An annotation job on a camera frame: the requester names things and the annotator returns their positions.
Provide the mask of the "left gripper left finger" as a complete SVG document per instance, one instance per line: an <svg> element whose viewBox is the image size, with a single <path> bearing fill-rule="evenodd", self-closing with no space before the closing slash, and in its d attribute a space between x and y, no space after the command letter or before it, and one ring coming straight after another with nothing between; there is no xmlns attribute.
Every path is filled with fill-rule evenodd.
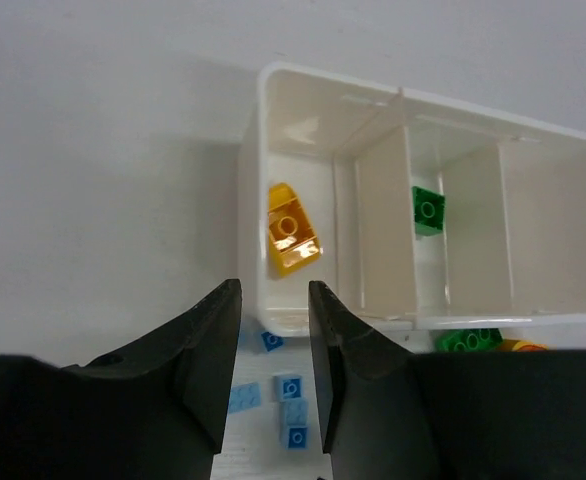
<svg viewBox="0 0 586 480"><path fill-rule="evenodd" d="M241 313L228 279L86 365L0 354L0 479L209 478Z"/></svg>

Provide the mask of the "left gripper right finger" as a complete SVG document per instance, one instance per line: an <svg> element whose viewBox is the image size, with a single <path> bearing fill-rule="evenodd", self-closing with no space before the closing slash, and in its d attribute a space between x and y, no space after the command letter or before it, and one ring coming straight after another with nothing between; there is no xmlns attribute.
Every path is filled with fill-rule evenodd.
<svg viewBox="0 0 586 480"><path fill-rule="evenodd" d="M586 350L415 354L308 291L337 479L586 479Z"/></svg>

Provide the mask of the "green long lego brick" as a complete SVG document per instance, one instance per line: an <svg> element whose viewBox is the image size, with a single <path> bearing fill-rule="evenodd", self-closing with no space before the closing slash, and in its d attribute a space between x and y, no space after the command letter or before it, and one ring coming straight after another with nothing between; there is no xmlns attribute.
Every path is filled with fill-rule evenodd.
<svg viewBox="0 0 586 480"><path fill-rule="evenodd" d="M499 329L448 330L435 340L435 349L445 353L492 351L503 341Z"/></svg>

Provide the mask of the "yellow sloped lego brick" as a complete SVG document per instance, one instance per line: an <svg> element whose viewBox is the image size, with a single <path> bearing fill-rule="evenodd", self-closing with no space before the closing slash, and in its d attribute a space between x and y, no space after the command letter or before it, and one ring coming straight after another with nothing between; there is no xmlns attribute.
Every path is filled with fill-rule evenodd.
<svg viewBox="0 0 586 480"><path fill-rule="evenodd" d="M295 190L286 183L269 189L268 239L271 263L286 277L322 255L319 237Z"/></svg>

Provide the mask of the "small green lego brick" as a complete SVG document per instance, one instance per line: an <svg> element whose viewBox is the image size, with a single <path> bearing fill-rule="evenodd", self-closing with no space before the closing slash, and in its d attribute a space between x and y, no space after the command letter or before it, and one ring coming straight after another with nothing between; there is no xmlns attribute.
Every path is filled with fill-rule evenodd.
<svg viewBox="0 0 586 480"><path fill-rule="evenodd" d="M442 234L445 222L445 196L413 186L412 200L415 233L424 237Z"/></svg>

